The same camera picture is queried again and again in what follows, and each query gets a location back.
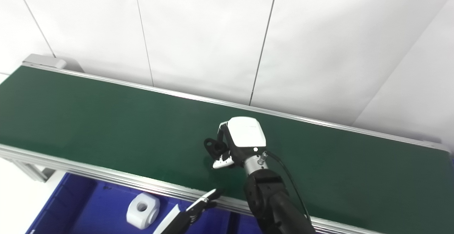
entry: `cable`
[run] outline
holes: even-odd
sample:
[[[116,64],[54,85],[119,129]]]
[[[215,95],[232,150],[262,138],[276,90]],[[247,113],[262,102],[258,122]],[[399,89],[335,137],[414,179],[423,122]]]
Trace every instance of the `cable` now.
[[[303,202],[303,200],[302,200],[302,198],[300,196],[300,192],[298,191],[298,188],[297,188],[297,185],[295,184],[295,181],[293,181],[293,178],[292,178],[292,175],[290,174],[290,171],[287,169],[287,167],[284,165],[282,160],[277,155],[275,155],[274,153],[272,153],[270,151],[266,151],[266,154],[271,156],[271,158],[273,158],[275,161],[277,161],[282,166],[282,168],[285,170],[285,172],[287,173],[287,176],[290,179],[290,182],[292,183],[293,188],[295,189],[295,192],[297,193],[298,199],[300,200],[301,206],[303,207],[303,210],[304,210],[304,213],[306,215],[306,218],[312,224],[311,216],[309,216],[308,209],[304,205],[304,202]]]

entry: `wall panel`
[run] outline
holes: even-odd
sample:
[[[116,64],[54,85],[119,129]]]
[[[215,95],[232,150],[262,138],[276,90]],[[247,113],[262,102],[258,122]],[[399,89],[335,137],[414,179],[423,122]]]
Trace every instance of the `wall panel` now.
[[[52,55],[24,0],[0,0],[0,73],[12,73],[30,53]]]
[[[454,0],[449,0],[354,126],[454,149],[453,76]]]
[[[272,0],[139,0],[157,87],[247,104]]]
[[[85,72],[151,85],[137,0],[26,0],[55,55]]]
[[[446,0],[276,0],[252,105],[352,124]]]

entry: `white object with hole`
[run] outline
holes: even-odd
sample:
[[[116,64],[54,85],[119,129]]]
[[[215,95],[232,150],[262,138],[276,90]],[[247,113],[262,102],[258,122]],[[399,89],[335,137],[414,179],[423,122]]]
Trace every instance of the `white object with hole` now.
[[[139,229],[146,229],[156,219],[160,204],[158,198],[142,192],[129,204],[126,221]]]

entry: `robotic arm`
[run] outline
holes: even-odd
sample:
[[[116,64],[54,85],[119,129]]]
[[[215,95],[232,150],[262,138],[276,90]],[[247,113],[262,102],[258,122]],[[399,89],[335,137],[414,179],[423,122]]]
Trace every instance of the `robotic arm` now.
[[[176,204],[157,226],[153,234],[185,233],[200,218],[203,211],[216,206],[217,203],[213,200],[218,199],[221,194],[221,189],[212,189],[184,211],[180,210],[180,207]]]
[[[256,119],[231,118],[220,124],[217,139],[207,138],[204,145],[215,160],[214,169],[245,169],[244,192],[264,234],[315,234],[310,220],[290,201],[282,177],[268,169],[266,139]]]

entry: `floor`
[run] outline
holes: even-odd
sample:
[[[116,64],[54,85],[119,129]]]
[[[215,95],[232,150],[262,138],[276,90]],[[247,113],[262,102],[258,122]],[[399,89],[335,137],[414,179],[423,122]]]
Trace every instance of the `floor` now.
[[[56,171],[41,183],[0,158],[0,233],[25,234],[64,174]]]

